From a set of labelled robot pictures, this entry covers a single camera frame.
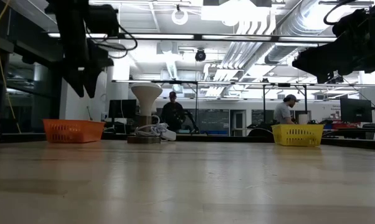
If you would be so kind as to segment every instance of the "plastic basket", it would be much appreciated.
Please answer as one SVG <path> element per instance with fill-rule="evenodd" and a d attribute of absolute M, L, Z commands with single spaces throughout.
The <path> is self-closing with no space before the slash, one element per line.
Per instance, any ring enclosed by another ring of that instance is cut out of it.
<path fill-rule="evenodd" d="M 278 124 L 272 126 L 275 143 L 283 146 L 319 146 L 322 124 Z"/>
<path fill-rule="evenodd" d="M 85 143 L 102 138 L 105 123 L 94 121 L 44 119 L 46 140 L 52 143 Z"/>

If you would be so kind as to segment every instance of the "computer monitor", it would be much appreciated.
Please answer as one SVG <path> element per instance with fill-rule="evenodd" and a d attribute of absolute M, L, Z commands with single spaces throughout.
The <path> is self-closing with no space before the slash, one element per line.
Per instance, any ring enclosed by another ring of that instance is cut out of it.
<path fill-rule="evenodd" d="M 345 122 L 373 122 L 369 100 L 340 99 L 341 120 Z"/>
<path fill-rule="evenodd" d="M 110 100 L 108 115 L 114 118 L 135 118 L 136 100 Z"/>

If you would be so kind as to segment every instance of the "black shirt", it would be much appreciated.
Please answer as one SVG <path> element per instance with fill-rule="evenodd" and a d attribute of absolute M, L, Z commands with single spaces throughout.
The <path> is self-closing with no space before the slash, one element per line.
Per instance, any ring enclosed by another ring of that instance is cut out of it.
<path fill-rule="evenodd" d="M 182 128 L 180 120 L 184 116 L 183 107 L 178 102 L 165 104 L 161 113 L 161 119 L 168 124 L 168 129 L 171 131 L 177 131 Z"/>

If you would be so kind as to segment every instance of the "man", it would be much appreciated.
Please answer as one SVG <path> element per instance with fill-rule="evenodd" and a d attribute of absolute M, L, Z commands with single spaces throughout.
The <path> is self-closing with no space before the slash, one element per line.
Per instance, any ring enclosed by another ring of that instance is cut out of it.
<path fill-rule="evenodd" d="M 161 119 L 168 124 L 169 130 L 176 132 L 182 128 L 182 121 L 185 117 L 184 110 L 182 105 L 176 101 L 176 93 L 174 91 L 169 93 L 169 100 L 170 102 L 163 107 Z"/>
<path fill-rule="evenodd" d="M 283 99 L 283 103 L 279 103 L 276 106 L 273 118 L 280 124 L 294 124 L 289 108 L 293 108 L 296 102 L 298 102 L 298 100 L 295 95 L 287 95 Z"/>

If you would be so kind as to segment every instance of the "lamp shade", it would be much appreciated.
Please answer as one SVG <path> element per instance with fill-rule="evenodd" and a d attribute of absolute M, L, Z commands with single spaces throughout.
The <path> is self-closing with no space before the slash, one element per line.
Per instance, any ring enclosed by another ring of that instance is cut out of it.
<path fill-rule="evenodd" d="M 135 83 L 131 91 L 139 100 L 140 116 L 151 116 L 151 107 L 163 89 L 155 83 Z"/>

